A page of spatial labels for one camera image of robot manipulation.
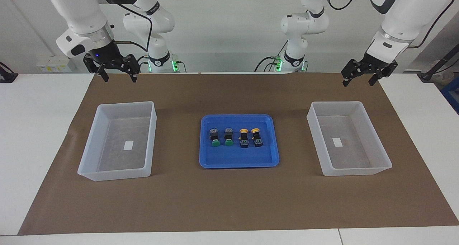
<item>white table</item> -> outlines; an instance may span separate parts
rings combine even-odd
[[[0,85],[0,235],[10,235],[0,237],[0,245],[459,243],[459,227],[15,236],[92,77],[20,75],[13,84]],[[433,84],[416,75],[392,75],[381,84],[458,216],[459,116]]]

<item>green led light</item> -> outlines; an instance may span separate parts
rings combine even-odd
[[[282,61],[282,59],[280,59],[278,62],[277,62],[277,65],[276,65],[276,71],[277,72],[280,72],[282,70],[282,64],[284,62]]]
[[[172,69],[174,71],[179,70],[179,66],[177,65],[177,62],[175,62],[174,60],[171,60],[171,62],[172,62]]]

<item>green push button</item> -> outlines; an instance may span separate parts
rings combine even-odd
[[[219,145],[220,145],[220,141],[219,141],[219,140],[213,140],[213,141],[212,141],[212,146],[213,146],[213,147],[217,147],[217,146],[219,146]]]
[[[225,145],[226,146],[232,146],[233,144],[234,144],[233,140],[231,140],[231,139],[228,139],[228,140],[225,141]]]

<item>white plastic container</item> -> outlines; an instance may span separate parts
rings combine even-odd
[[[307,118],[325,176],[372,175],[392,168],[361,102],[313,102]]]
[[[99,105],[78,174],[93,181],[148,177],[155,130],[153,102]]]

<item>white wall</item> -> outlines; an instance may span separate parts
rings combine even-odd
[[[442,59],[459,43],[459,13],[441,30],[421,54],[411,63],[409,69],[430,70],[436,60]],[[448,67],[459,58],[456,54],[444,67]],[[459,63],[451,67],[459,71]]]
[[[13,1],[51,51],[59,54],[54,41],[67,26],[51,2]],[[300,0],[159,1],[176,19],[175,30],[164,34],[164,37],[169,49],[186,62],[188,71],[253,71],[261,58],[277,54],[285,42],[285,35],[280,31],[282,16],[304,11]],[[342,6],[347,1],[332,0],[335,6]],[[110,23],[116,26],[114,32],[117,40],[138,40],[123,28],[123,9],[108,4],[102,4],[101,7]],[[439,21],[426,44],[458,10],[459,3],[456,3]],[[46,46],[33,35],[19,34],[27,27],[19,21],[10,22],[11,16],[8,14],[5,17],[3,0],[0,11],[0,59],[19,73],[37,73],[38,70],[33,67],[33,54],[47,53]],[[342,11],[334,11],[326,6],[326,12],[331,20],[328,30],[323,34],[307,36],[310,72],[339,72],[349,59],[361,59],[383,19],[369,0],[354,0],[351,6]],[[121,51],[136,56],[143,53],[137,47],[125,45]],[[400,56],[397,59],[399,72],[407,68],[421,51],[422,48],[410,50]],[[24,59],[19,57],[25,54],[30,60],[26,65]],[[81,57],[74,61],[81,72],[86,71]]]

